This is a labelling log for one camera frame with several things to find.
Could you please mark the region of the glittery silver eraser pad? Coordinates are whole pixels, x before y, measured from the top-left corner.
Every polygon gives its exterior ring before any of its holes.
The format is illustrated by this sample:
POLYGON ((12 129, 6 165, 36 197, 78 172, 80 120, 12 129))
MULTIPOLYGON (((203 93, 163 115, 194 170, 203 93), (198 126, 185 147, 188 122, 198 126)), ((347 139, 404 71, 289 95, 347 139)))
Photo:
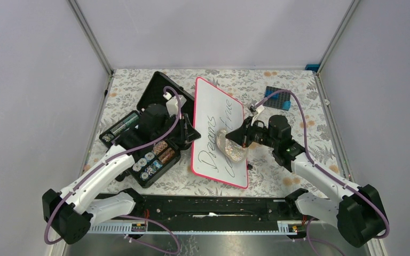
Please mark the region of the glittery silver eraser pad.
POLYGON ((227 130, 220 129, 216 133, 216 145, 218 149, 232 162, 242 162, 247 159, 247 149, 238 145, 236 142, 227 139, 227 130))

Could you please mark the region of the pink-framed whiteboard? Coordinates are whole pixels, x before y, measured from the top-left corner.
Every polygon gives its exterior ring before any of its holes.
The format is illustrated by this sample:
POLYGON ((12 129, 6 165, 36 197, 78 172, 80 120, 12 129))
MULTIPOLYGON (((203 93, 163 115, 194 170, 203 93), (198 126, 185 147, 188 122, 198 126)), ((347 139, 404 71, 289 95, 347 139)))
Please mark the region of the pink-framed whiteboard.
POLYGON ((191 169, 195 175, 248 188, 246 162, 233 162, 217 144, 219 131, 233 131, 241 126, 243 120, 240 101, 204 78, 196 78, 193 126, 201 138, 192 144, 191 169))

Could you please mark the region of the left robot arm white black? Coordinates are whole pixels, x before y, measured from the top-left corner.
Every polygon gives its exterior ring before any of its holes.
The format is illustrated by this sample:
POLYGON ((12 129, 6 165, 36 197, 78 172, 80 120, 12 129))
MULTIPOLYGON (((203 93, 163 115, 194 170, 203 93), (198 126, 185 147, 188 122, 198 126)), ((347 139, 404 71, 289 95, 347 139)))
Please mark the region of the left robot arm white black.
POLYGON ((98 199, 99 193, 115 178, 136 164, 133 154, 151 151, 161 141, 176 146, 190 145, 201 137, 194 129, 188 114, 177 109, 167 124, 160 126, 164 133, 153 141, 135 142, 133 148, 125 147, 125 139, 134 139, 130 134, 121 134, 118 143, 112 145, 104 157, 69 186, 56 192, 49 189, 42 196, 43 213, 46 221, 44 240, 53 245, 61 240, 67 244, 79 241, 90 229, 116 217, 129 216, 138 219, 144 214, 144 199, 129 188, 118 194, 98 199))

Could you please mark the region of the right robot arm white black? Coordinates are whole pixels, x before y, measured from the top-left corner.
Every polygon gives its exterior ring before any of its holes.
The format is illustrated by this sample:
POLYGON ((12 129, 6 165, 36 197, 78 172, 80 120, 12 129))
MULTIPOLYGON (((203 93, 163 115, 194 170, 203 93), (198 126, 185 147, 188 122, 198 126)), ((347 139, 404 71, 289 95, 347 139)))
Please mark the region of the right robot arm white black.
POLYGON ((389 221, 379 192, 371 185, 362 187, 318 165, 308 150, 293 139, 286 117, 271 116, 265 125, 250 116, 225 138, 240 148, 252 143, 271 148, 280 166, 326 195, 325 199, 316 198, 304 189, 290 194, 285 205, 290 219, 297 220, 303 215, 315 217, 335 227, 354 247, 389 234, 389 221))

